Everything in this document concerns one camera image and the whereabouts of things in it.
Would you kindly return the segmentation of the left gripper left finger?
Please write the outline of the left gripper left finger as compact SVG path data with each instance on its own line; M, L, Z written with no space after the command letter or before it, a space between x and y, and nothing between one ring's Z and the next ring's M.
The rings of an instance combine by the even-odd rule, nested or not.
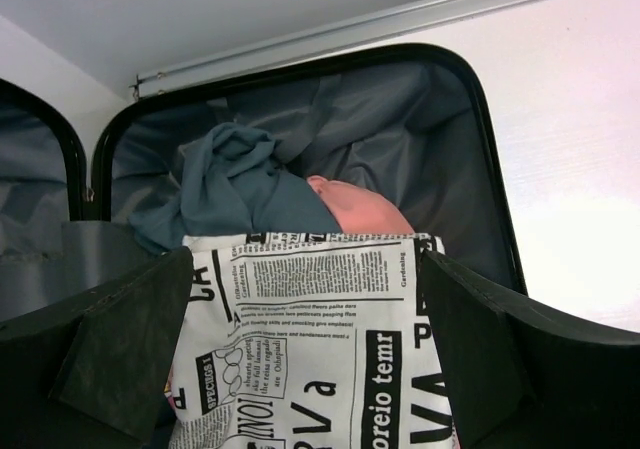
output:
M50 398L136 442L156 424L191 290L193 258L166 253L104 285L82 315Z

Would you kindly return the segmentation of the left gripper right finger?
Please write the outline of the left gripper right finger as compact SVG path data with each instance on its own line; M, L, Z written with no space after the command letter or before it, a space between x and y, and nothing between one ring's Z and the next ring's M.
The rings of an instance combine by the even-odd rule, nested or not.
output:
M526 447L535 396L506 314L435 252L419 286L461 445Z

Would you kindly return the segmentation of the grey-blue shirt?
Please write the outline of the grey-blue shirt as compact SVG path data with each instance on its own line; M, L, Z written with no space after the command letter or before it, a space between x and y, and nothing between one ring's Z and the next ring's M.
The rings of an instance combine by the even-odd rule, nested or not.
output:
M185 151L177 194L129 216L138 242L161 253L181 246L186 236L339 233L309 183L278 163L275 146L265 130L215 126Z

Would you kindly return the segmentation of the pink Snoopy sweatshirt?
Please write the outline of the pink Snoopy sweatshirt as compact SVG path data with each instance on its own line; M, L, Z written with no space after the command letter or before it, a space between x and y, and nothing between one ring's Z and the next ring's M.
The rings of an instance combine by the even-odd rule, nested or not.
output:
M307 178L346 234L413 234L400 210L384 196L368 189L319 175Z

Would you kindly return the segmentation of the newspaper print fabric bag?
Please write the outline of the newspaper print fabric bag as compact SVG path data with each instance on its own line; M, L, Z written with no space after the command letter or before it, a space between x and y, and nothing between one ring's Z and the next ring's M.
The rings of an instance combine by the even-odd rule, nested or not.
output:
M186 237L173 448L455 448L428 234Z

